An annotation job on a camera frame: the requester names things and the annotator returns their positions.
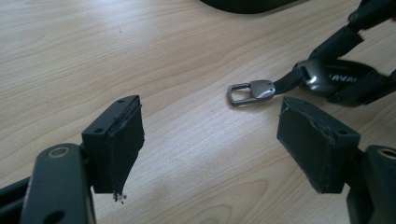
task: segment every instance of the wooden table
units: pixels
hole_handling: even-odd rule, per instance
[[[311,0],[257,15],[198,0],[3,1],[0,188],[31,174],[47,147],[80,133],[113,101],[139,94],[146,143],[125,204],[94,195],[99,223],[348,223],[341,195],[319,195],[276,140],[282,97],[232,107],[228,86],[277,80],[347,23],[359,1]],[[396,24],[363,32],[345,58],[390,74]],[[303,98],[396,147],[396,94],[346,108]]]

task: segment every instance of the hole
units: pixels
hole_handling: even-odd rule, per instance
[[[235,90],[232,97],[235,101],[246,100],[251,97],[251,93],[249,89]]]
[[[54,156],[59,156],[59,155],[63,155],[65,152],[66,152],[65,148],[59,148],[59,149],[53,151],[52,154]]]
[[[45,224],[56,224],[64,219],[64,211],[55,211],[46,216],[44,219]]]
[[[378,153],[381,154],[384,157],[389,158],[389,159],[396,160],[396,152],[394,152],[394,151],[392,151],[390,149],[380,148],[378,150]]]
[[[97,128],[95,129],[95,131],[93,131],[94,133],[101,133],[104,129],[103,128]]]
[[[312,79],[312,77],[309,76],[308,71],[306,71],[306,67],[301,66],[300,69],[301,69],[301,71],[303,72],[303,75],[304,75],[304,79],[305,79],[305,80],[311,80],[311,79]]]

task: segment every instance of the black plastic part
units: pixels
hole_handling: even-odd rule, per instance
[[[351,189],[346,197],[346,205],[351,224],[369,223],[374,211],[371,200],[364,200],[355,190]]]
[[[0,189],[0,223],[19,223],[30,177]]]
[[[304,72],[301,88],[321,96],[333,95],[367,73],[375,71],[366,64],[345,60],[308,60],[297,63],[294,69]]]
[[[83,148],[93,160],[95,193],[122,194],[144,143],[139,96],[112,104],[83,133]]]
[[[285,97],[276,137],[317,192],[342,191],[343,166],[358,148],[358,133],[306,101]]]
[[[370,223],[396,223],[396,149],[369,146],[361,166],[375,208]]]
[[[202,0],[204,3],[217,9],[241,13],[253,14],[268,11],[277,7],[285,6],[297,0]]]
[[[342,176],[351,190],[354,191],[354,195],[359,196],[367,203],[371,203],[370,193],[367,189],[363,170],[361,169],[361,160],[363,157],[364,152],[359,149],[356,149],[354,154],[347,157],[342,170]]]
[[[359,8],[348,17],[348,26],[355,30],[366,30],[395,16],[396,0],[362,1]]]
[[[329,97],[328,101],[349,107],[368,105],[394,91],[396,91],[396,73],[385,77],[373,70]]]
[[[21,224],[95,223],[79,147],[60,144],[41,152],[26,192]]]
[[[358,46],[363,39],[356,30],[345,26],[325,40],[309,55],[309,60],[335,60]]]

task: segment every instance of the screw hole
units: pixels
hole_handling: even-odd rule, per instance
[[[93,131],[94,133],[101,133],[104,129],[103,128],[97,128],[95,129],[95,131]]]
[[[70,147],[57,147],[53,150],[51,150],[47,156],[56,159],[56,158],[61,158],[62,156],[66,155],[70,150]]]
[[[56,224],[64,219],[64,211],[55,211],[46,216],[44,219],[45,224]]]
[[[390,149],[380,148],[378,150],[378,153],[381,154],[382,156],[389,158],[389,159],[396,160],[396,152],[394,152]]]

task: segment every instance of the black strap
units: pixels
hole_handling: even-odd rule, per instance
[[[350,107],[368,105],[394,91],[396,91],[396,70],[389,77],[374,70],[329,97],[328,101]]]
[[[274,82],[275,95],[279,95],[298,87],[304,78],[304,71],[301,68],[293,68],[280,80]]]
[[[321,59],[324,61],[335,60],[350,52],[359,43],[363,42],[356,30],[345,26],[330,36],[312,51],[309,60]]]
[[[396,0],[364,0],[348,17],[356,31],[370,29],[396,15]]]

